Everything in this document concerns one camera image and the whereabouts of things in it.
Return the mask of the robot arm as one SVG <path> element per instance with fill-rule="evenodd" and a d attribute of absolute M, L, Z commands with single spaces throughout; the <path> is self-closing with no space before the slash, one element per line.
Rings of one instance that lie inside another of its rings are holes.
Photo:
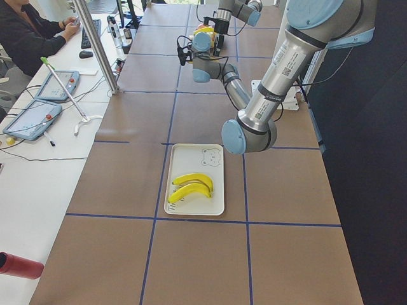
<path fill-rule="evenodd" d="M 263 3 L 258 0 L 221 0 L 216 10 L 214 30 L 218 34 L 227 34 L 231 17 L 235 17 L 250 26 L 255 26 L 261 16 L 262 9 Z"/>
<path fill-rule="evenodd" d="M 253 93 L 244 88 L 236 67 L 210 56 L 211 37 L 204 32 L 195 34 L 189 53 L 194 81 L 220 80 L 238 109 L 237 117 L 222 127 L 224 147 L 232 154 L 243 154 L 273 146 L 277 129 L 272 114 L 306 63 L 323 49 L 370 42 L 376 8 L 376 1 L 289 1 L 283 28 L 286 38 Z"/>

